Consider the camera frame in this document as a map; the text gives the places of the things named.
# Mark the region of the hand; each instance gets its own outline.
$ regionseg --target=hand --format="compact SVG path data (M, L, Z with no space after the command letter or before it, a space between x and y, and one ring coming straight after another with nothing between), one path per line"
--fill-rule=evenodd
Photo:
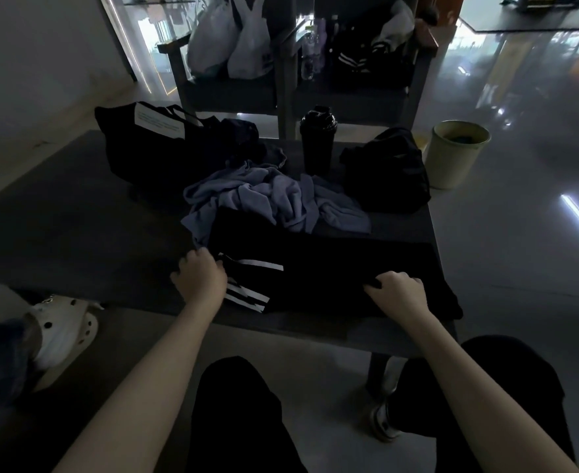
M228 278L222 262L202 247L191 250L186 258L180 259L180 271L171 273L171 281L187 305L200 305L217 313L226 295Z
M392 320L404 324L415 316L429 313L425 289L420 279L411 278L405 272L385 272L377 277L381 288L364 286L377 306Z

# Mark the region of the chair seat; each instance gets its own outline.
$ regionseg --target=chair seat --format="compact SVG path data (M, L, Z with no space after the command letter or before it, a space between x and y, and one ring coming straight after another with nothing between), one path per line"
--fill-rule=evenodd
M404 88L334 88L325 76L303 80L293 94L293 113L297 118L316 104L331 107L339 122L392 126L399 123L407 101Z
M256 79L188 79L187 101L196 111L276 114L274 70Z

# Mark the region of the crumpled gray towel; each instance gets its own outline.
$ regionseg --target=crumpled gray towel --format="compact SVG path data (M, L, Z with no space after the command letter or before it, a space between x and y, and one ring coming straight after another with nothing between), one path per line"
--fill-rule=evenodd
M307 174L296 181L273 167L223 169L184 190L193 207L182 224L197 247L206 246L217 208L257 213L292 232L310 233L322 217L341 230L370 233L368 215L342 188Z

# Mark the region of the chair backrest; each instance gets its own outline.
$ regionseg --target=chair backrest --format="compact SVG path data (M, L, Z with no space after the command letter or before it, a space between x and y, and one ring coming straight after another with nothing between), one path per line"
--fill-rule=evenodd
M365 11L383 3L394 3L396 0L315 0L314 13L316 18L331 20L332 15L337 15L338 19L348 21ZM414 13L418 0L403 0Z
M246 0L252 8L254 0ZM267 20L267 29L270 38L274 38L281 31L296 23L295 0L265 0L263 3L263 17Z

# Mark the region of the forearm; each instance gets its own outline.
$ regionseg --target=forearm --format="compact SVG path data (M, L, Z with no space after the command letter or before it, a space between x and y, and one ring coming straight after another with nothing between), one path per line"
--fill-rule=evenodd
M81 433L55 473L151 472L212 316L187 306Z
M402 326L427 359L484 471L579 471L552 438L462 350L429 311L411 316Z

